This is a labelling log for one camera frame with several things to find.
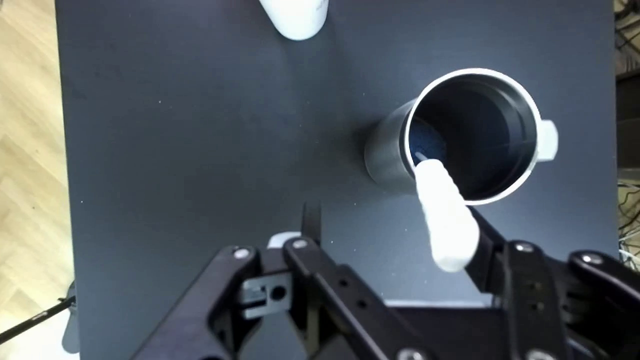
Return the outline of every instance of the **black table surface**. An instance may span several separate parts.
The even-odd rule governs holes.
[[[455,68],[523,81],[561,154],[482,214],[564,257],[616,249],[607,0],[332,0],[310,41],[254,0],[59,0],[82,355],[129,357],[223,244],[264,245],[324,209],[324,248],[387,299],[482,303],[442,273],[415,194],[363,142]]]

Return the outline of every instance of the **wooden floor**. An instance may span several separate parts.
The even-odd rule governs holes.
[[[72,281],[54,19],[54,0],[0,5],[0,330],[56,303]],[[61,348],[64,323],[61,314],[0,345],[0,360],[78,357]]]

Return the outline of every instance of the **white cup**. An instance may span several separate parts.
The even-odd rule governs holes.
[[[438,157],[469,205],[516,192],[539,162],[558,151],[558,130],[514,78],[463,68],[432,80],[371,136],[369,173],[391,190],[417,188],[417,151]]]
[[[328,0],[260,0],[276,29],[291,40],[308,40],[326,22]]]

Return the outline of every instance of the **metal bracket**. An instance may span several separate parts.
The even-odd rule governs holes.
[[[512,357],[568,357],[557,283],[545,253],[530,241],[504,245],[503,307]]]
[[[322,307],[360,357],[428,360],[428,334],[413,334],[349,266],[337,266],[313,240],[284,244],[292,268],[307,279],[308,290],[322,294]]]
[[[257,269],[257,266],[257,248],[223,248],[141,348],[136,357],[233,357],[250,323],[236,322],[226,303],[242,278]]]
[[[283,271],[242,281],[238,303],[247,306],[242,311],[247,320],[289,311],[292,307],[292,273]]]

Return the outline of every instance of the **mug handle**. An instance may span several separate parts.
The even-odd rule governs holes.
[[[557,157],[561,145],[558,128],[553,119],[539,122],[539,162],[550,162]]]

